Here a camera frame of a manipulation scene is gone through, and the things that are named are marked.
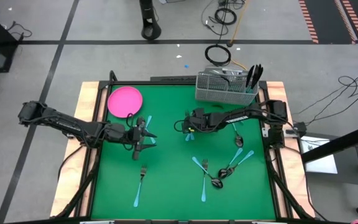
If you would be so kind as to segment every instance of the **pink plate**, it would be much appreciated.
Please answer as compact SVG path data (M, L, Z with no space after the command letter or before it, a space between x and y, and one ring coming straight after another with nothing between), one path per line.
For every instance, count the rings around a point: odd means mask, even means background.
M112 115L126 118L129 113L136 114L142 106L143 97L139 90L131 86L120 87L108 99L108 108Z

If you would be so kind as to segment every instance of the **wooden table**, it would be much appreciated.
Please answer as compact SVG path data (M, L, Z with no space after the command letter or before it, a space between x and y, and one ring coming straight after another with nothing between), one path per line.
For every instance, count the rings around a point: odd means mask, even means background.
M84 121L92 120L93 111L96 103L96 96L98 94L98 86L99 82L82 83L74 117L82 119ZM98 113L98 121L102 120L107 92L108 91L106 88L102 91L102 97ZM267 92L271 100L282 100L284 102L287 102L287 96L285 94L284 84L282 82L267 82ZM259 91L259 95L260 100L264 101L264 94L262 90ZM287 110L288 120L292 123L288 104ZM284 128L290 129L288 124L284 125ZM296 139L285 138L285 145L290 148L299 150ZM70 155L76 148L78 148L78 146L79 143L76 139L68 140L65 158ZM62 173L60 175L60 179L58 181L55 199L53 201L52 211L50 214L51 216L60 213L77 191L80 184L81 173L84 165L85 152L86 149L84 147L64 165ZM88 170L90 170L91 166L93 165L93 157L95 154L96 149L93 149L91 162L89 163ZM303 170L301 156L289 149L283 148L281 149L281 157L288 189L296 198L298 203L304 208L304 210L311 216L314 216L314 211L308 202L305 172ZM277 169L277 160L273 162L273 166ZM276 190L281 217L287 217L283 194L277 186ZM80 211L81 216L86 215L89 194L90 188L88 187L82 199L82 206Z

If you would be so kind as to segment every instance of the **desk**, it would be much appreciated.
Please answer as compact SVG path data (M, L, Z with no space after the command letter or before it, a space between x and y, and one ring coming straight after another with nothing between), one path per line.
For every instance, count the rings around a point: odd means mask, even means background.
M76 118L92 120L98 87L99 82L82 84L75 112ZM82 199L79 215L86 215L88 205L92 205L92 218L105 219L273 220L277 212L281 217L289 215L280 189L276 187L274 190L276 193L272 194L273 188L269 184L264 162L258 121L247 120L244 125L237 125L245 141L243 154L252 149L255 151L254 156L224 180L223 189L214 189L207 182L207 201L203 203L201 202L203 174L191 161L191 157L196 156L199 160L208 159L209 170L216 175L215 173L225 167L237 151L233 143L232 127L213 134L197 133L194 142L185 142L185 136L173 130L173 123L184 118L185 110L204 107L206 112L209 112L219 109L212 107L212 103L195 101L194 86L135 85L135 87L144 97L144 105L139 114L146 119L148 115L154 117L149 131L159 137L156 139L158 146L146 149L140 154L139 161L134 162L131 161L131 152L126 151L122 146L104 143L92 203L88 203L90 197L90 187L88 187ZM100 105L95 118L101 121L108 90L105 88L99 93ZM268 93L271 100L287 101L282 82L267 82L265 93ZM264 101L264 95L260 90L261 101ZM224 105L225 110L234 108L238 106ZM109 114L106 119L125 122ZM296 139L286 138L285 144L298 149ZM65 156L77 147L76 140L69 140ZM85 151L86 149L83 149L78 152L63 167L51 216L59 213L78 189ZM93 149L90 167L95 154L96 150ZM314 216L307 199L305 173L300 155L282 149L281 158L288 189L305 211ZM139 207L134 208L133 201L139 183L140 167L144 163L148 165L148 172L144 179Z

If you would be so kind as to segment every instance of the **green mat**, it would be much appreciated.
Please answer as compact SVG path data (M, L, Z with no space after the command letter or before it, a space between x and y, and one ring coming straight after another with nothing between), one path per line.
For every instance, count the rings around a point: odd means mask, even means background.
M259 122L254 119L236 123L244 137L240 161L250 150L255 154L223 180L223 189L215 189L206 179L206 202L201 201L203 172L191 160L208 159L208 171L217 176L237 151L234 129L228 126L218 133L195 133L195 141L173 129L185 110L204 107L205 112L219 111L216 103L195 100L195 86L134 86L143 95L137 113L145 120L153 118L149 131L158 136L157 146L145 149L138 161L122 145L104 143L91 217L94 219L274 219L272 193L269 187ZM222 105L233 110L240 106ZM125 123L125 119L108 115L108 120ZM140 180L140 168L147 164L139 206L134 200Z

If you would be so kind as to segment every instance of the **wire basket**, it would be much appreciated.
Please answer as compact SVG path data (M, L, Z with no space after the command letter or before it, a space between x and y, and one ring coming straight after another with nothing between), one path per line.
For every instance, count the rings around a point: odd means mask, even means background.
M258 94L259 86L246 88L247 71L207 68L199 72L196 81L196 100L247 106Z

